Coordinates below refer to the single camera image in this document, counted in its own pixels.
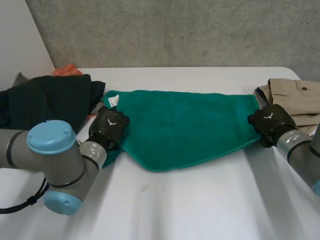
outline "teal cloth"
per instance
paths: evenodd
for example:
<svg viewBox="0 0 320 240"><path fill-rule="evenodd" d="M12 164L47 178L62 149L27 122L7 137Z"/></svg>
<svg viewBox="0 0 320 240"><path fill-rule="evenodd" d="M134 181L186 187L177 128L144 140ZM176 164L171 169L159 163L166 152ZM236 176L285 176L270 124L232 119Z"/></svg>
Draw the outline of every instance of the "teal cloth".
<svg viewBox="0 0 320 240"><path fill-rule="evenodd" d="M168 171L216 159L259 139L247 118L259 109L253 95L172 91L109 91L130 118L123 141L126 151L150 171ZM116 159L109 152L104 166Z"/></svg>

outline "table surface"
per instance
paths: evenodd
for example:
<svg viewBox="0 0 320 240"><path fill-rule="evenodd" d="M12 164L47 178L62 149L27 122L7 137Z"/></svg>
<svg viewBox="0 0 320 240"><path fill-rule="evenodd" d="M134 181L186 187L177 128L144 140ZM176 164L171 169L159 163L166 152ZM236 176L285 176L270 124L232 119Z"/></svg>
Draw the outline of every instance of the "table surface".
<svg viewBox="0 0 320 240"><path fill-rule="evenodd" d="M251 94L284 67L82 68L107 90ZM88 137L91 119L77 135ZM0 206L30 197L42 173L0 170ZM0 216L1 240L315 240L320 200L273 149L258 143L193 167L143 169L126 153L100 171L82 208L53 213L42 201Z"/></svg>

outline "gray robot arm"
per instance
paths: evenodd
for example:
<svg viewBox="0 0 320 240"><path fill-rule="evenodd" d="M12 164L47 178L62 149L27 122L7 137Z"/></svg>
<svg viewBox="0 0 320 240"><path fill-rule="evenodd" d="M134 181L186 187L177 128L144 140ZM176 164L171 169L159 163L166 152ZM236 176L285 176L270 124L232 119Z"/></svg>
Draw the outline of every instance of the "gray robot arm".
<svg viewBox="0 0 320 240"><path fill-rule="evenodd" d="M42 171L50 185L43 198L45 206L72 215L85 200L110 143L119 140L128 124L121 112L105 107L80 146L71 126L60 120L40 123L30 131L1 129L0 168Z"/></svg>
<svg viewBox="0 0 320 240"><path fill-rule="evenodd" d="M276 149L320 197L320 127L314 137L298 129L290 130L279 138Z"/></svg>
<svg viewBox="0 0 320 240"><path fill-rule="evenodd" d="M274 104L257 110L248 122L261 134L265 148L276 146L279 153L320 197L320 127L314 137L298 130L292 117Z"/></svg>

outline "beige fabric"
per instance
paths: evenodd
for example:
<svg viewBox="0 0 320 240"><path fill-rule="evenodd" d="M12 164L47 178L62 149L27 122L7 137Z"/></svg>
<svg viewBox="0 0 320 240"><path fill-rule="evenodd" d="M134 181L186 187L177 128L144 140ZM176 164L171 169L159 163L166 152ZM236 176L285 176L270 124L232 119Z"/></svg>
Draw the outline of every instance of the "beige fabric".
<svg viewBox="0 0 320 240"><path fill-rule="evenodd" d="M311 134L320 123L320 82L271 78L261 86L269 104L279 104L297 127Z"/></svg>

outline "gray wall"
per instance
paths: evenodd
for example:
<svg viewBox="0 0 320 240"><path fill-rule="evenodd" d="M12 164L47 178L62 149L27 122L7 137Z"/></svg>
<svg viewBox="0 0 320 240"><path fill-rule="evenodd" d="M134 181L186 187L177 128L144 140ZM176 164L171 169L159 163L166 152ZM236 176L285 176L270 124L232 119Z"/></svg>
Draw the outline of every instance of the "gray wall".
<svg viewBox="0 0 320 240"><path fill-rule="evenodd" d="M282 66L320 80L319 0L27 0L56 67Z"/></svg>

